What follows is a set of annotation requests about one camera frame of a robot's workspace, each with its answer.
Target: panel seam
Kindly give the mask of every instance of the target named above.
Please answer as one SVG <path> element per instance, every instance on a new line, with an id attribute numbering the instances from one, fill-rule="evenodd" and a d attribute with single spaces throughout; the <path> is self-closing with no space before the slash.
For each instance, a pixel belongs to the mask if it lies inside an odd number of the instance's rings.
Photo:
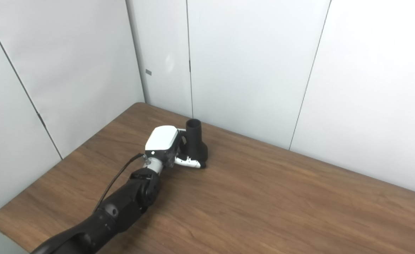
<path id="1" fill-rule="evenodd" d="M 330 2 L 328 3 L 327 13 L 325 14 L 325 19 L 324 19 L 324 24 L 322 25 L 322 30 L 320 31 L 320 36 L 319 36 L 319 41 L 318 41 L 318 43 L 317 43 L 316 53 L 314 54 L 314 59 L 313 59 L 313 63 L 312 63 L 312 65 L 311 65 L 311 70 L 309 71 L 308 81 L 306 82 L 306 87 L 304 88 L 303 98 L 302 98 L 302 100 L 301 100 L 300 109 L 299 109 L 299 111 L 298 111 L 297 120 L 296 120 L 296 122 L 295 122 L 294 131 L 293 131 L 293 133 L 292 133 L 291 143 L 289 144 L 289 150 L 291 150 L 292 142 L 293 142 L 293 140 L 294 140 L 295 131 L 296 131 L 296 129 L 297 129 L 298 120 L 299 120 L 299 118 L 300 118 L 300 114 L 301 114 L 301 108 L 303 107 L 304 97 L 306 96 L 306 91 L 308 90 L 309 80 L 311 79 L 311 74 L 312 74 L 312 72 L 313 72 L 313 68 L 314 68 L 314 63 L 315 63 L 315 61 L 316 61 L 317 52 L 319 51 L 320 41 L 321 41 L 321 39 L 322 39 L 322 34 L 324 33 L 325 23 L 327 22 L 328 11 L 330 11 L 331 1 L 332 1 L 332 0 L 330 0 Z"/>
<path id="2" fill-rule="evenodd" d="M 60 159 L 62 160 L 62 159 L 63 159 L 63 157 L 61 156 L 60 151 L 58 150 L 58 148 L 57 148 L 57 146 L 56 146 L 56 144 L 55 144 L 55 142 L 54 142 L 54 139 L 52 138 L 51 134 L 49 133 L 49 130 L 47 130 L 47 126 L 44 124 L 44 120 L 42 119 L 41 115 L 39 114 L 38 110 L 36 109 L 35 104 L 34 104 L 34 103 L 33 103 L 33 101 L 31 100 L 31 97 L 30 97 L 30 95 L 28 94 L 27 89 L 25 88 L 25 86 L 24 86 L 24 84 L 23 84 L 22 80 L 20 79 L 19 74 L 17 73 L 16 68 L 15 68 L 15 67 L 14 67 L 14 65 L 12 64 L 11 59 L 10 59 L 10 57 L 8 56 L 8 54 L 7 54 L 7 52 L 6 52 L 6 50 L 5 50 L 5 48 L 4 48 L 4 46 L 3 46 L 3 44 L 2 44 L 2 42 L 1 42 L 1 41 L 0 41 L 0 47 L 2 48 L 2 51 L 4 52 L 4 54 L 5 54 L 5 56 L 6 56 L 7 60 L 8 60 L 8 62 L 9 62 L 9 64 L 10 64 L 10 66 L 11 66 L 11 68 L 12 68 L 12 70 L 14 71 L 14 74 L 16 75 L 17 79 L 19 80 L 20 85 L 22 86 L 23 90 L 25 91 L 25 94 L 27 95 L 27 98 L 28 98 L 28 100 L 30 101 L 31 106 L 33 106 L 33 109 L 35 110 L 35 113 L 37 114 L 38 118 L 39 118 L 39 119 L 40 119 L 40 121 L 41 121 L 41 124 L 43 125 L 44 129 L 46 130 L 47 135 L 48 135 L 48 136 L 49 136 L 49 138 L 51 139 L 52 144 L 54 145 L 54 148 L 55 148 L 55 150 L 56 150 L 56 151 L 57 151 L 57 153 L 58 153 L 58 156 L 59 156 L 59 157 L 60 157 Z"/>
<path id="3" fill-rule="evenodd" d="M 138 34 L 135 32 L 133 23 L 134 22 L 134 18 L 133 18 L 133 4 L 129 3 L 128 0 L 125 0 L 125 8 L 127 11 L 127 18 L 129 19 L 129 25 L 130 25 L 130 33 L 132 35 L 132 42 L 134 44 L 134 50 L 135 50 L 135 58 L 137 59 L 137 65 L 138 65 L 138 74 L 140 75 L 140 81 L 141 81 L 141 89 L 143 90 L 143 97 L 144 97 L 144 102 L 147 104 L 151 103 L 151 99 L 149 98 L 149 92 L 148 92 L 148 88 L 147 85 L 145 84 L 145 79 L 146 79 L 146 68 L 144 66 L 142 66 L 142 59 L 143 59 L 143 55 L 141 54 L 141 50 L 140 50 L 140 42 L 138 40 Z"/>
<path id="4" fill-rule="evenodd" d="M 185 0 L 185 8 L 187 13 L 187 40 L 188 40 L 188 64 L 189 64 L 189 73 L 190 73 L 190 99 L 191 99 L 191 117 L 194 118 L 193 115 L 193 88 L 191 84 L 191 56 L 190 56 L 190 29 L 188 23 L 188 0 Z"/>

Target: black plastic object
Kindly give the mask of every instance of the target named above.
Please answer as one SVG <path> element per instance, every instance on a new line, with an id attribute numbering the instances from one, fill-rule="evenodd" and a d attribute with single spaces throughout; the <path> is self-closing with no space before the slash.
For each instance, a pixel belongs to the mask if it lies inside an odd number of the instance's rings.
<path id="1" fill-rule="evenodd" d="M 90 217 L 52 236 L 31 254 L 94 254 L 130 228 L 154 203 L 159 190 L 159 174 L 148 168 L 138 169 Z"/>
<path id="2" fill-rule="evenodd" d="M 207 146 L 203 143 L 201 121 L 198 119 L 190 119 L 185 124 L 186 143 L 182 146 L 182 153 L 204 163 L 207 161 Z"/>

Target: silver connector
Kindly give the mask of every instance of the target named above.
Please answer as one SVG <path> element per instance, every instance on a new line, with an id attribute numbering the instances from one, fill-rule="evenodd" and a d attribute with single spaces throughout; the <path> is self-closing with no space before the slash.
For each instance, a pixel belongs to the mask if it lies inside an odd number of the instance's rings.
<path id="1" fill-rule="evenodd" d="M 151 157 L 148 158 L 143 165 L 144 168 L 148 168 L 156 172 L 158 175 L 160 175 L 160 172 L 162 172 L 162 169 L 164 169 L 164 164 L 160 159 Z"/>

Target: white panel wall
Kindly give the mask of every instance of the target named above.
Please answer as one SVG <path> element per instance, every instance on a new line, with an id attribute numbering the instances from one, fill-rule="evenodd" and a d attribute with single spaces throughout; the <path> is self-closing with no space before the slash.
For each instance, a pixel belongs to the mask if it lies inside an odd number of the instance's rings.
<path id="1" fill-rule="evenodd" d="M 0 208 L 59 161 L 0 47 Z M 25 251 L 0 233 L 0 253 Z"/>
<path id="2" fill-rule="evenodd" d="M 328 0 L 189 0 L 194 117 L 288 148 Z"/>
<path id="3" fill-rule="evenodd" d="M 146 102 L 191 117 L 186 0 L 127 1 Z"/>
<path id="4" fill-rule="evenodd" d="M 124 1 L 0 0 L 0 41 L 63 157 L 144 101 Z"/>
<path id="5" fill-rule="evenodd" d="M 292 151 L 415 190 L 415 1 L 333 1 Z"/>

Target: wood grain tabletop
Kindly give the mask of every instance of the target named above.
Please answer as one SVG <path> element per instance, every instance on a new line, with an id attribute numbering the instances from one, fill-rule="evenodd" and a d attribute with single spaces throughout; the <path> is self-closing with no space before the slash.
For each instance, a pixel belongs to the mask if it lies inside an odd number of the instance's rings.
<path id="1" fill-rule="evenodd" d="M 160 125 L 187 118 L 137 103 L 0 209 L 32 251 L 91 214 Z M 415 254 L 415 192 L 203 124 L 206 169 L 161 174 L 156 203 L 103 254 Z M 112 191 L 142 161 L 132 163 Z"/>

